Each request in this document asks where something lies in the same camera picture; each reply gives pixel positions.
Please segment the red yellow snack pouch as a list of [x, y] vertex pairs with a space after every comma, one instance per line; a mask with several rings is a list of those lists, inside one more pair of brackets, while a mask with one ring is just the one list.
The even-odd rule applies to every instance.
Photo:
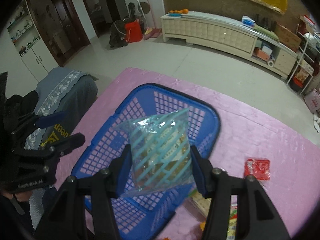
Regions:
[[[204, 215], [204, 217], [208, 217], [209, 208], [210, 208], [211, 200], [204, 200], [204, 202], [200, 205], [200, 212]], [[236, 233], [236, 221], [238, 217], [238, 205], [235, 201], [231, 201], [231, 209], [229, 214], [229, 223], [227, 230], [227, 240], [235, 239]]]

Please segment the small red snack packet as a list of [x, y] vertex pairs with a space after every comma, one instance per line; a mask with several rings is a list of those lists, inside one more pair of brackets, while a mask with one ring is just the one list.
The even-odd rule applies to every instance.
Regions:
[[270, 161], [268, 159], [247, 158], [244, 176], [254, 176], [259, 181], [270, 180]]

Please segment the green-edged cracker pack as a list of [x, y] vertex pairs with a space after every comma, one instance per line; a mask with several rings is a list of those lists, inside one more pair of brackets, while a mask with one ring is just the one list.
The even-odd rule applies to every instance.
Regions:
[[208, 216], [211, 204], [210, 198], [204, 198], [197, 190], [193, 190], [189, 193], [189, 200], [204, 217]]

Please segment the teal striped clear snack bag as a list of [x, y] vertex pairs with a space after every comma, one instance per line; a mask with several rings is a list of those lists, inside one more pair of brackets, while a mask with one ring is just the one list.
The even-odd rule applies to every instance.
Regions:
[[124, 197], [167, 191], [193, 182], [189, 110], [130, 119], [114, 129], [128, 136], [132, 183]]

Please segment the pink quilted table cover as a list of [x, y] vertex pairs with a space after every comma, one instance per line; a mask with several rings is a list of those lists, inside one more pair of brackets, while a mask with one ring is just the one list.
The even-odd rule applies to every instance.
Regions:
[[290, 236], [306, 223], [319, 201], [319, 147], [279, 120], [239, 100], [194, 83], [138, 68], [126, 68], [81, 119], [76, 131], [89, 145], [103, 123], [136, 87], [157, 83], [213, 106], [221, 131], [210, 161], [242, 177], [245, 159], [265, 158], [271, 178], [265, 188]]

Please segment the blue plastic basket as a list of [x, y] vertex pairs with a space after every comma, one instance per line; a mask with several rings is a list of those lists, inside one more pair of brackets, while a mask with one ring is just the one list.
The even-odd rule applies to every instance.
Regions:
[[154, 239], [193, 187], [190, 147], [208, 158], [220, 132], [217, 111], [197, 98], [147, 83], [132, 90], [72, 169], [76, 178], [109, 167], [133, 150], [126, 186], [112, 200], [122, 239]]

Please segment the black bag on floor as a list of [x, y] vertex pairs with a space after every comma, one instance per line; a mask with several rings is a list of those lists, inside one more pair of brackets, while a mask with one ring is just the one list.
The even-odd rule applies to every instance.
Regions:
[[110, 28], [110, 48], [120, 48], [126, 47], [128, 42], [126, 41], [126, 30], [125, 30], [125, 22], [122, 20], [117, 20], [112, 23]]

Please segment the white slippers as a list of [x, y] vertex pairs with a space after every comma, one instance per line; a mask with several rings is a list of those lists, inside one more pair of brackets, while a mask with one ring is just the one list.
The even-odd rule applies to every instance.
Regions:
[[317, 133], [320, 132], [320, 118], [318, 116], [318, 113], [313, 113], [313, 126]]

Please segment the dark wooden door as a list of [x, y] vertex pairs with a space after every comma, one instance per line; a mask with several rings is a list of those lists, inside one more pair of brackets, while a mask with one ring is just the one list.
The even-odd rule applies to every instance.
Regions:
[[72, 0], [26, 2], [40, 37], [60, 67], [89, 45]]

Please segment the red shopping bag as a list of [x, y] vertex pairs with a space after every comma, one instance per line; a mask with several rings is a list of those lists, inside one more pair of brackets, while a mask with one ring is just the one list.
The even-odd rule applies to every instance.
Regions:
[[143, 34], [140, 27], [139, 19], [125, 24], [125, 40], [127, 43], [140, 42], [143, 39]]

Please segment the pink tote bag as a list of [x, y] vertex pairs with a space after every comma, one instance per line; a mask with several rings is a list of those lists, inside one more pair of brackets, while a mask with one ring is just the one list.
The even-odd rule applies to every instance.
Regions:
[[304, 96], [304, 102], [311, 113], [316, 113], [317, 111], [319, 111], [319, 106], [320, 106], [319, 91], [316, 89], [313, 89], [310, 93]]

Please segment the broom and dustpan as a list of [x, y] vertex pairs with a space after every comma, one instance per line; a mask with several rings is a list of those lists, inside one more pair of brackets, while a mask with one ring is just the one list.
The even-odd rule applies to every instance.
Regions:
[[149, 40], [151, 38], [158, 38], [162, 34], [161, 28], [157, 27], [155, 16], [153, 14], [151, 4], [149, 0], [140, 1], [137, 0], [138, 10], [141, 13], [143, 17], [143, 23], [144, 23], [144, 34], [143, 38], [144, 40]]

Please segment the plate of oranges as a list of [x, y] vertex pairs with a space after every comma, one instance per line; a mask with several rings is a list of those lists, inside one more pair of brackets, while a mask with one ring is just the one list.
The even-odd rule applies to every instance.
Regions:
[[186, 15], [189, 13], [188, 9], [182, 9], [182, 10], [171, 10], [168, 12], [168, 15], [170, 17], [181, 17], [182, 15]]

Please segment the white metal shelf rack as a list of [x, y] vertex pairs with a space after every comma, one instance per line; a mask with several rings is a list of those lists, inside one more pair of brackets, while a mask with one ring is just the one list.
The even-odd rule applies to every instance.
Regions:
[[286, 84], [297, 94], [303, 95], [311, 81], [319, 73], [319, 33], [308, 24], [300, 22], [296, 34], [302, 40], [296, 62]]

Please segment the cardboard box on cabinet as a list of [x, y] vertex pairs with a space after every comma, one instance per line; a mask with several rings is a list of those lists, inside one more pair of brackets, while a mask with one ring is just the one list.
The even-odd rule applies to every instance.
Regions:
[[299, 38], [296, 34], [278, 23], [276, 23], [274, 33], [278, 36], [280, 43], [284, 44], [295, 53], [298, 51], [301, 38]]

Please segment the green folded cloth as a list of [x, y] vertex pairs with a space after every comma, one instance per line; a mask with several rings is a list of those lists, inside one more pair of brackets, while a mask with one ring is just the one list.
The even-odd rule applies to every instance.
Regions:
[[270, 37], [271, 39], [279, 42], [279, 37], [273, 32], [273, 31], [270, 31], [268, 29], [265, 29], [257, 24], [254, 25], [253, 29], [259, 33], [262, 33], [268, 37]]

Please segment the cream TV cabinet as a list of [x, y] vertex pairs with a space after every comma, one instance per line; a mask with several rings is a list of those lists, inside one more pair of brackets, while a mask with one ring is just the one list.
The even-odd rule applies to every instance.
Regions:
[[271, 37], [220, 15], [190, 11], [161, 17], [163, 40], [179, 38], [187, 43], [224, 51], [263, 66], [286, 79], [297, 53]]

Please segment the blue tissue box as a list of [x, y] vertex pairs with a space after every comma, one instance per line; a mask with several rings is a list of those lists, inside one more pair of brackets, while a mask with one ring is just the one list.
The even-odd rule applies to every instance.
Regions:
[[252, 29], [255, 26], [255, 21], [248, 16], [242, 16], [241, 22], [242, 22], [242, 25], [247, 26]]

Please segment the white wall cupboard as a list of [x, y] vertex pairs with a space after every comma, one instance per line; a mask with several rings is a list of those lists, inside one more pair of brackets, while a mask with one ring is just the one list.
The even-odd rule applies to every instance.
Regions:
[[22, 62], [37, 81], [59, 66], [41, 37], [26, 0], [13, 12], [7, 31]]

